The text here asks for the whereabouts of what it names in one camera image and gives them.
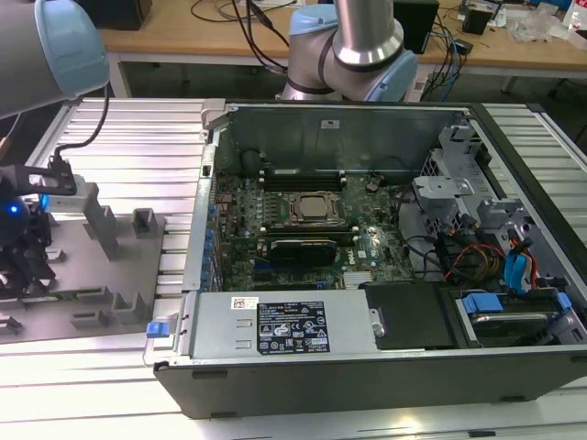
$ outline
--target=motherboard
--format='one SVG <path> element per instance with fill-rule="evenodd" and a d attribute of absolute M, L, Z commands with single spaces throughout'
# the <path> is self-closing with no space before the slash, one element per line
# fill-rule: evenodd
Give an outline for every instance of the motherboard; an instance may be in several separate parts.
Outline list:
<path fill-rule="evenodd" d="M 394 187 L 369 173 L 337 179 L 339 188 L 217 176 L 224 291 L 356 289 L 413 279 L 393 224 Z M 289 188 L 302 191 L 279 191 Z"/>

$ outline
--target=cpu socket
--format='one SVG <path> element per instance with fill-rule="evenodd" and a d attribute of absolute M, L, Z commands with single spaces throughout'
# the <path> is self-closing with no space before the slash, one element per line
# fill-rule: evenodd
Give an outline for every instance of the cpu socket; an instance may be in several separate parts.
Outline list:
<path fill-rule="evenodd" d="M 300 192 L 289 197 L 290 225 L 338 224 L 337 196 L 332 192 Z"/>

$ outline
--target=white label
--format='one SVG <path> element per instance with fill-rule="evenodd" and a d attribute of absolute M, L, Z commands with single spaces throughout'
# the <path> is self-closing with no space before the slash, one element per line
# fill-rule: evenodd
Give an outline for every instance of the white label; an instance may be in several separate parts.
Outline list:
<path fill-rule="evenodd" d="M 233 296 L 230 308 L 233 310 L 257 310 L 258 296 Z"/>
<path fill-rule="evenodd" d="M 328 343 L 327 337 L 313 337 L 309 339 L 309 346 L 325 346 Z"/>

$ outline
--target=plastic bag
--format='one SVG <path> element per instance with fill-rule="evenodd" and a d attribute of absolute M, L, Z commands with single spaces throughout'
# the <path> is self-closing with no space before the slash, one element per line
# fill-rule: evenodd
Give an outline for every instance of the plastic bag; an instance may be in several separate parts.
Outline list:
<path fill-rule="evenodd" d="M 571 8 L 569 30 L 587 29 L 587 0 L 575 0 Z"/>
<path fill-rule="evenodd" d="M 554 5 L 540 3 L 526 18 L 509 21 L 507 31 L 516 43 L 537 40 L 550 41 L 552 37 L 548 32 L 558 22 L 553 16 L 557 10 L 558 8 Z"/>

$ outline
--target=blue cable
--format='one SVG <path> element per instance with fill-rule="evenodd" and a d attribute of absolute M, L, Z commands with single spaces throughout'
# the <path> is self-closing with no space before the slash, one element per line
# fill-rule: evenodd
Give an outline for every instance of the blue cable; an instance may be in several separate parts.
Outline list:
<path fill-rule="evenodd" d="M 457 52 L 457 43 L 455 42 L 455 39 L 451 35 L 445 34 L 444 32 L 437 32 L 435 30 L 433 30 L 432 33 L 439 35 L 440 37 L 444 37 L 445 39 L 449 39 L 450 43 L 452 44 L 452 50 L 454 52 L 454 57 L 452 58 L 452 62 L 453 62 L 453 65 L 455 66 L 455 71 L 449 77 L 449 85 L 447 86 L 447 90 L 445 90 L 444 94 L 442 95 L 442 98 L 440 98 L 440 102 L 444 103 L 446 101 L 447 97 L 449 96 L 449 93 L 452 90 L 452 86 L 455 84 L 455 80 L 457 79 L 457 76 L 459 74 L 458 62 L 455 62 L 459 59 L 459 53 Z"/>

